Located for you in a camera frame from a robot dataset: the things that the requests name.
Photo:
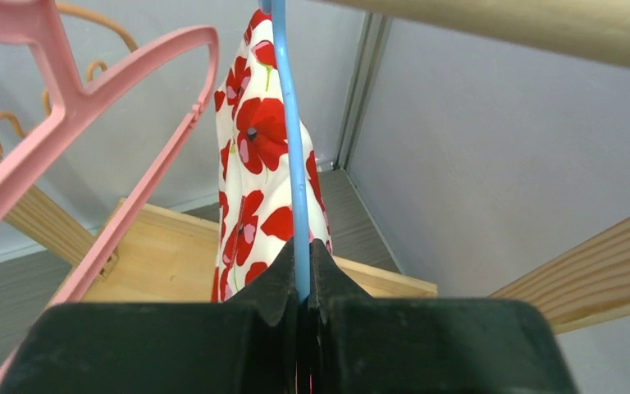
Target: pink plastic hanger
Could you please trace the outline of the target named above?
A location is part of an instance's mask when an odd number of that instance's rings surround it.
[[[165,34],[86,85],[80,82],[53,0],[0,0],[0,43],[30,47],[52,101],[51,115],[0,163],[0,221],[75,138],[127,90],[172,58],[208,46],[209,68],[197,102],[52,303],[80,300],[210,102],[218,67],[217,32],[210,26],[195,26]],[[0,382],[14,353],[0,368]]]

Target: wooden rod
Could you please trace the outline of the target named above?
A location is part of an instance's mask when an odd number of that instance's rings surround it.
[[[630,0],[325,1],[630,68]]]
[[[74,267],[95,242],[95,236],[37,186],[25,193],[4,220]],[[108,264],[116,260],[115,253]]]
[[[630,315],[630,218],[491,296],[535,305],[557,333]]]

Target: blue plastic hanger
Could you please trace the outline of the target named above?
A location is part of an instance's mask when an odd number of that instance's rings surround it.
[[[298,102],[295,98],[289,53],[286,50],[286,2],[285,0],[258,1],[262,12],[272,14],[276,65],[279,70],[281,92],[284,94],[294,217],[295,289],[298,292],[298,301],[302,303],[310,295],[310,226],[308,225],[308,201]]]

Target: floor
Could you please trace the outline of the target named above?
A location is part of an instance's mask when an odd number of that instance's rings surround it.
[[[398,272],[387,248],[342,171],[321,174],[335,254]],[[218,221],[218,205],[188,214]],[[0,364],[25,335],[69,272],[70,266],[49,252],[0,263]]]

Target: white wall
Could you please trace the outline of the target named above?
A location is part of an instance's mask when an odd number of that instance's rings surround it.
[[[350,174],[404,272],[486,296],[630,215],[630,71],[394,21]],[[559,340],[630,392],[630,318]]]
[[[139,45],[188,25],[216,26],[221,40],[219,81],[226,77],[258,6],[257,0],[71,2],[118,22]],[[363,13],[298,1],[289,3],[288,15],[290,59],[301,118],[313,137],[318,161],[331,161],[336,155]],[[64,17],[64,25],[82,77],[93,60],[112,64],[128,53],[110,30],[69,16]],[[104,113],[38,185],[85,226],[99,226],[118,199],[129,194],[189,111],[203,83],[206,64],[206,50],[201,49],[154,72]],[[28,49],[0,45],[0,110],[13,111],[28,130],[43,119],[39,103],[42,89]],[[10,150],[18,139],[6,124],[0,127]],[[214,116],[207,113],[151,203],[170,207],[199,199],[197,204],[201,204],[212,202],[216,193]],[[27,245],[32,242],[8,225],[0,226],[0,254]]]

